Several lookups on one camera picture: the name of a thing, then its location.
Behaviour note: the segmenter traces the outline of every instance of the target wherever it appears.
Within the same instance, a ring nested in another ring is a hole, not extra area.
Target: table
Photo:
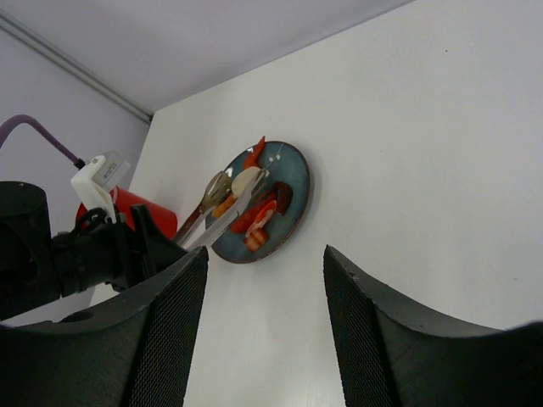
[[[211,253],[186,406],[344,405],[328,243],[463,320],[541,318],[543,5],[492,7],[419,0],[155,115],[131,190],[180,220],[262,135],[297,146],[314,182],[275,254]]]

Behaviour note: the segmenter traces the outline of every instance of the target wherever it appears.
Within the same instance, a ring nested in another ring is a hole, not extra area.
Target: purple cable
[[[0,148],[8,138],[9,133],[11,133],[15,127],[22,125],[23,123],[34,127],[38,133],[40,133],[48,142],[53,144],[53,147],[59,150],[65,157],[74,163],[77,168],[81,169],[83,166],[85,166],[85,162],[82,159],[78,159],[75,154],[62,145],[59,140],[54,138],[54,136],[45,127],[43,127],[39,121],[27,114],[17,114],[11,119],[7,119],[2,125],[0,125]]]

